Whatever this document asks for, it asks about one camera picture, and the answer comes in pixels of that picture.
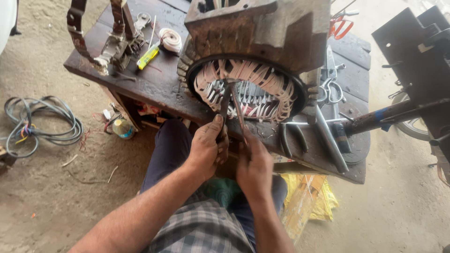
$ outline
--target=sandy floor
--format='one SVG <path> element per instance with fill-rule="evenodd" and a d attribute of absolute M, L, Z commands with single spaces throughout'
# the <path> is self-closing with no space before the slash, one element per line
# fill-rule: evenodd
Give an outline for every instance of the sandy floor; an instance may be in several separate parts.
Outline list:
<path fill-rule="evenodd" d="M 333 10 L 345 2 L 338 0 Z M 84 30 L 107 3 L 88 1 Z M 351 8 L 361 11 L 353 18 L 352 32 L 372 43 L 370 110 L 389 105 L 387 95 L 398 90 L 393 72 L 381 69 L 386 61 L 370 33 L 406 7 L 419 14 L 423 3 L 411 4 L 359 0 Z M 67 251 L 99 219 L 136 194 L 153 150 L 152 129 L 130 141 L 95 132 L 102 125 L 92 113 L 107 108 L 107 97 L 97 85 L 83 85 L 85 79 L 63 67 L 73 49 L 65 23 L 69 5 L 70 0 L 21 0 L 22 35 L 11 37 L 0 56 L 0 104 L 12 96 L 55 95 L 94 132 L 84 152 L 77 145 L 41 143 L 32 158 L 17 161 L 0 177 L 0 252 Z M 59 126 L 39 123 L 51 130 Z M 1 112 L 0 136 L 11 129 Z M 308 223 L 300 252 L 439 252 L 450 243 L 449 189 L 427 167 L 435 162 L 428 144 L 395 128 L 388 133 L 375 130 L 371 136 L 366 184 L 329 178 L 341 206 L 333 212 L 334 222 Z M 78 158 L 61 168 L 75 154 Z M 104 180 L 115 166 L 119 169 L 109 184 L 83 185 L 66 172 L 82 180 Z"/>

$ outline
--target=black cable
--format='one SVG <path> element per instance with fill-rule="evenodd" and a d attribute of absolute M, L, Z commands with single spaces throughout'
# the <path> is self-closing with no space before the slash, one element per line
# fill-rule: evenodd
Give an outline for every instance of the black cable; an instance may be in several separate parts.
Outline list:
<path fill-rule="evenodd" d="M 22 102 L 23 106 L 18 114 L 18 118 L 14 116 L 14 110 L 16 105 Z M 44 138 L 49 142 L 60 145 L 67 146 L 77 143 L 80 140 L 80 136 L 83 133 L 83 124 L 79 119 L 77 119 L 69 106 L 55 96 L 46 96 L 41 99 L 33 99 L 33 98 L 18 98 L 13 97 L 6 101 L 4 104 L 4 112 L 11 119 L 11 121 L 16 124 L 16 127 L 11 132 L 6 140 L 6 151 L 9 155 L 16 158 L 26 158 L 31 156 L 34 152 L 36 152 L 37 146 L 39 144 L 38 139 Z M 63 117 L 72 127 L 70 130 L 61 133 L 47 133 L 42 131 L 36 127 L 32 126 L 32 117 L 36 113 L 47 112 L 56 114 L 56 116 Z M 33 137 L 35 141 L 35 147 L 33 150 L 26 155 L 17 155 L 9 150 L 9 142 L 11 137 L 15 137 L 20 133 L 20 131 L 26 127 L 25 133 L 28 137 Z"/>

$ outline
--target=blue tape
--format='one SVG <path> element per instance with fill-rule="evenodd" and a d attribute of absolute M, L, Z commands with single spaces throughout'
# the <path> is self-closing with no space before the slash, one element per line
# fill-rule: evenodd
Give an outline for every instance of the blue tape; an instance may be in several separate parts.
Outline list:
<path fill-rule="evenodd" d="M 378 122 L 380 122 L 380 120 L 384 119 L 383 112 L 385 112 L 386 110 L 387 110 L 387 107 L 386 107 L 386 108 L 383 108 L 383 109 L 379 109 L 378 111 L 375 111 L 375 119 L 376 119 Z M 392 125 L 390 125 L 390 124 L 386 124 L 386 125 L 384 125 L 384 126 L 381 127 L 381 130 L 387 132 L 387 131 L 389 131 L 389 128 L 390 128 L 391 126 L 392 126 Z"/>
<path fill-rule="evenodd" d="M 383 112 L 387 110 L 386 108 L 379 109 L 378 111 L 375 111 L 375 119 L 379 122 L 380 120 L 384 119 Z"/>

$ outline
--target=metal frame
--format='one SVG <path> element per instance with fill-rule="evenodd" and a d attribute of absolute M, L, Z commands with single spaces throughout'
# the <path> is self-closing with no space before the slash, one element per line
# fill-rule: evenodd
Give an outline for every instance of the metal frame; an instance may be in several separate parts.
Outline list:
<path fill-rule="evenodd" d="M 421 117 L 450 159 L 450 24 L 434 6 L 417 18 L 405 9 L 372 36 L 410 100 L 345 122 L 348 135 Z"/>

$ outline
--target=dark trousers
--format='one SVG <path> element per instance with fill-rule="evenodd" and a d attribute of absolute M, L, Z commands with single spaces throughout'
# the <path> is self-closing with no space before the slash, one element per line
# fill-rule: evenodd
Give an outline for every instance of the dark trousers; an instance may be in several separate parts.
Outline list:
<path fill-rule="evenodd" d="M 158 133 L 156 133 L 155 150 L 153 151 L 140 192 L 143 193 L 150 189 L 167 174 L 180 167 L 189 156 L 191 143 L 192 136 L 181 121 L 175 119 L 165 121 L 159 128 Z M 280 176 L 273 176 L 272 180 L 272 197 L 275 209 L 279 213 L 288 193 L 288 187 Z M 243 193 L 233 199 L 229 210 L 234 213 L 241 223 L 253 248 L 256 248 L 253 214 Z"/>

